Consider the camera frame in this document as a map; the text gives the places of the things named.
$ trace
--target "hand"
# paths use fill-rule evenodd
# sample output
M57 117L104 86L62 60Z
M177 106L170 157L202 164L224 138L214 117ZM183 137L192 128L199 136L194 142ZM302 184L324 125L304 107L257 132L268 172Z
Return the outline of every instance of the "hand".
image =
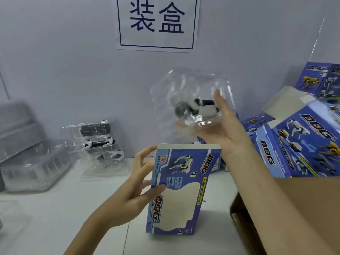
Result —
M219 144L222 148L222 158L225 160L227 160L227 157L249 148L253 149L247 132L236 118L234 111L230 109L227 101L221 97L218 89L214 93L214 98L223 116L222 123L207 128L199 128L195 134L208 144Z
M153 170L155 163L154 160L144 163L144 158L156 149L157 145L150 146L136 155L130 177L91 215L91 219L107 230L128 223L165 190L166 186L162 184L141 195L142 190L151 184L144 178Z

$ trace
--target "sign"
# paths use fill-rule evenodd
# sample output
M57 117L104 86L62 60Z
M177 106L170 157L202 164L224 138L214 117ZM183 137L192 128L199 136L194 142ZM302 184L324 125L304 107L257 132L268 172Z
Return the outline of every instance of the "sign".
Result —
M117 49L192 52L200 0L114 0Z

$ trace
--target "person's left hand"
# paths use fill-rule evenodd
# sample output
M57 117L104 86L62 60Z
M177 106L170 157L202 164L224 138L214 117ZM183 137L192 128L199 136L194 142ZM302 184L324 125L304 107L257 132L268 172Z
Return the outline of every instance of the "person's left hand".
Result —
M142 190L151 184L150 180L144 178L153 170L155 163L153 159L144 163L144 158L156 149L157 145L150 146L136 155L130 177L97 208L90 219L92 218L107 230L128 223L165 190L166 186L162 184L141 195Z

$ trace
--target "white table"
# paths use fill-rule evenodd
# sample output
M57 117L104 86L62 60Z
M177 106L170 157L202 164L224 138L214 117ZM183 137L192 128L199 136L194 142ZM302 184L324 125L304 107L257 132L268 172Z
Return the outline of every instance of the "white table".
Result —
M87 217L127 179L127 176L84 181L78 162L51 190L38 194L0 193L0 200L18 200L32 221L6 255L60 255ZM146 213L111 229L95 254L246 254L229 216L236 194L230 173L210 175L194 236L152 236L145 233Z

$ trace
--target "blue border on sign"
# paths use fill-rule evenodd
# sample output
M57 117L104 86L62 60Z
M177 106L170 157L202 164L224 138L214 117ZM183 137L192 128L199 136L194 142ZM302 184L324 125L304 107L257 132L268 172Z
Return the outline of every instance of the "blue border on sign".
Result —
M120 18L119 18L119 2L117 0L117 10L118 10L118 25L119 25L119 39L120 39L120 45L126 46L126 47L153 47L153 48L172 48L172 49L189 49L193 50L193 43L195 40L195 28L196 28L196 11L197 11L197 0L195 4L195 20L193 23L193 36L192 36L192 48L185 48L185 47L154 47L154 46L137 46L137 45L129 45L129 44L122 44L122 35L120 32Z

